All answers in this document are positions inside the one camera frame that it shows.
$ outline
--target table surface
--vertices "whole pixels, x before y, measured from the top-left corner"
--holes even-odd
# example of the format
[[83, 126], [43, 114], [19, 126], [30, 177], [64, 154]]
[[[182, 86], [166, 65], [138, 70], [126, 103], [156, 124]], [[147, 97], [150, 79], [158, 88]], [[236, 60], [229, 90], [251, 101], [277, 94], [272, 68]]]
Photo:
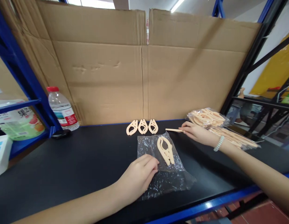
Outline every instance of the table surface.
[[[159, 131], [184, 120], [157, 122]], [[117, 181], [137, 158], [137, 136], [127, 124], [80, 127], [69, 138], [49, 139], [0, 176], [0, 223], [10, 223], [89, 194]], [[169, 132], [185, 169], [197, 182], [191, 190], [137, 201], [102, 223], [147, 222], [253, 184], [221, 152]], [[289, 152], [267, 141], [249, 150], [281, 173], [289, 173]]]

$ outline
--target beaded bracelet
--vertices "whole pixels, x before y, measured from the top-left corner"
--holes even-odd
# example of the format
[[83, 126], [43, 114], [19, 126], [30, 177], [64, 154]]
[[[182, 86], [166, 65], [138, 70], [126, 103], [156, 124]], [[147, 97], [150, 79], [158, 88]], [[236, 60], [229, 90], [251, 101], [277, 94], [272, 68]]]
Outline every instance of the beaded bracelet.
[[224, 136], [222, 135], [222, 136], [220, 137], [220, 139], [219, 139], [218, 145], [214, 148], [214, 151], [218, 151], [218, 150], [219, 150], [219, 148], [220, 148], [223, 140], [224, 140]]

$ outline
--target red tile floor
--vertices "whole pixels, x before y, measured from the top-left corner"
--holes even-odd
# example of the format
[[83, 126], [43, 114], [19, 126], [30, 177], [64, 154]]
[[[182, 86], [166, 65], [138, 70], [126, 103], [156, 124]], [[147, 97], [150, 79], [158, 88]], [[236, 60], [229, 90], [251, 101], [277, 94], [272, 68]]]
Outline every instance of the red tile floor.
[[[252, 194], [244, 199], [244, 201], [249, 201], [251, 198], [255, 197], [258, 193]], [[232, 203], [229, 208], [233, 211], [238, 208], [239, 202]], [[209, 214], [205, 214], [196, 217], [197, 223], [202, 221], [209, 221], [213, 219], [218, 219], [225, 217], [228, 214], [227, 210], [222, 207]], [[233, 224], [289, 224], [289, 218], [271, 201], [267, 200], [253, 209], [243, 213], [242, 215], [234, 218], [231, 221]]]

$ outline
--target hand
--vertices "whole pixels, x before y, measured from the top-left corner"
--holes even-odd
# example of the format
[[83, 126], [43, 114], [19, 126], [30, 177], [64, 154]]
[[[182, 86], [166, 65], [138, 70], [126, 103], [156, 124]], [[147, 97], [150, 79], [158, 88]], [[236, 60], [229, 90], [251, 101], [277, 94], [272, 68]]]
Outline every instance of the hand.
[[144, 154], [133, 161], [125, 173], [115, 183], [118, 194], [123, 196], [124, 206], [136, 201], [147, 189], [159, 161], [151, 155]]
[[182, 124], [182, 127], [179, 129], [184, 130], [184, 134], [186, 134], [194, 141], [212, 147], [216, 147], [220, 139], [220, 137], [215, 135], [214, 133], [209, 132], [203, 127], [189, 121], [186, 121], [184, 124]]

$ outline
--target plastic bag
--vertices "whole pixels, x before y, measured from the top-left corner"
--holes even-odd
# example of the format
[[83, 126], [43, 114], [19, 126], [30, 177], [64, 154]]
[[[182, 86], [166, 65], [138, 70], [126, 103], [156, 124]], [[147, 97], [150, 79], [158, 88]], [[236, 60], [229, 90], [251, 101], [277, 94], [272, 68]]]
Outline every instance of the plastic bag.
[[230, 120], [224, 115], [207, 107], [200, 110], [193, 110], [187, 115], [188, 120], [204, 128], [224, 127]]
[[249, 138], [246, 138], [236, 132], [227, 130], [225, 128], [211, 128], [209, 129], [209, 131], [218, 136], [223, 135], [224, 138], [229, 140], [234, 146], [244, 151], [247, 149], [260, 148], [260, 145], [256, 144]]
[[[167, 166], [162, 155], [157, 148], [157, 140], [159, 137], [165, 137], [172, 144], [172, 153], [175, 164]], [[172, 191], [182, 191], [191, 189], [196, 179], [188, 173], [181, 159], [176, 151], [176, 148], [168, 134], [165, 132], [162, 135], [153, 136], [138, 136], [137, 137], [137, 157], [144, 154], [149, 154], [158, 159], [158, 172], [153, 177], [147, 191], [142, 195], [141, 199], [146, 200], [149, 198], [156, 198], [162, 194], [170, 193]]]

